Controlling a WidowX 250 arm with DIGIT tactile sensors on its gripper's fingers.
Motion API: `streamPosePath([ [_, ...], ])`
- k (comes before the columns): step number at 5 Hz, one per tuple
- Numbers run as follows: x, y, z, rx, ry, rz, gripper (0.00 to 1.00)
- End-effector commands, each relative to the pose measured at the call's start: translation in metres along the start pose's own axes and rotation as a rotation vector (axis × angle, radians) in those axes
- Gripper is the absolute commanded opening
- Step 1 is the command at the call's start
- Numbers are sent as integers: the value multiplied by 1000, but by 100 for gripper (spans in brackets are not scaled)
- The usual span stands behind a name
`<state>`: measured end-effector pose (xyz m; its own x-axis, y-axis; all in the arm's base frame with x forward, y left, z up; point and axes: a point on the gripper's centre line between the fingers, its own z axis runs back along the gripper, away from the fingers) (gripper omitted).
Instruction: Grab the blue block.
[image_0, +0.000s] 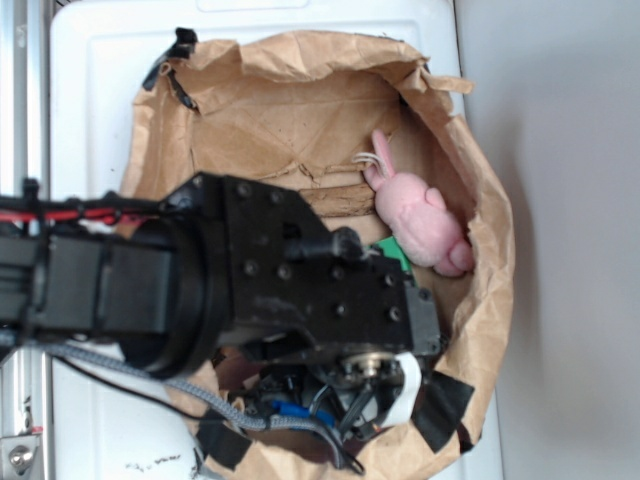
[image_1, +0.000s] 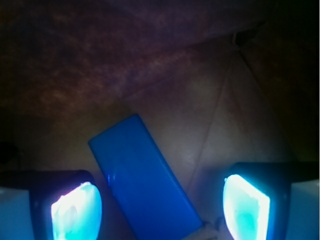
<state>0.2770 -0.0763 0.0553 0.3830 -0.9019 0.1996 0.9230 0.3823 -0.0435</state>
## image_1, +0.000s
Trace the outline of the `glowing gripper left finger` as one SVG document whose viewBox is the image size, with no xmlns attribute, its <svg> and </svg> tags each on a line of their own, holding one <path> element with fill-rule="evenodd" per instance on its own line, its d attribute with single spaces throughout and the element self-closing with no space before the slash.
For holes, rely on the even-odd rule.
<svg viewBox="0 0 320 240">
<path fill-rule="evenodd" d="M 86 170 L 3 171 L 2 240 L 96 240 L 102 198 Z"/>
</svg>

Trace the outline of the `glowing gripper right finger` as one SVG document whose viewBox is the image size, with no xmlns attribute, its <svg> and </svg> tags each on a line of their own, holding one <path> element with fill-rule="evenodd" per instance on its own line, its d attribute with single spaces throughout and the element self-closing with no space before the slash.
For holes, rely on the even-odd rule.
<svg viewBox="0 0 320 240">
<path fill-rule="evenodd" d="M 223 213 L 235 240 L 318 240 L 318 162 L 238 162 L 223 185 Z"/>
</svg>

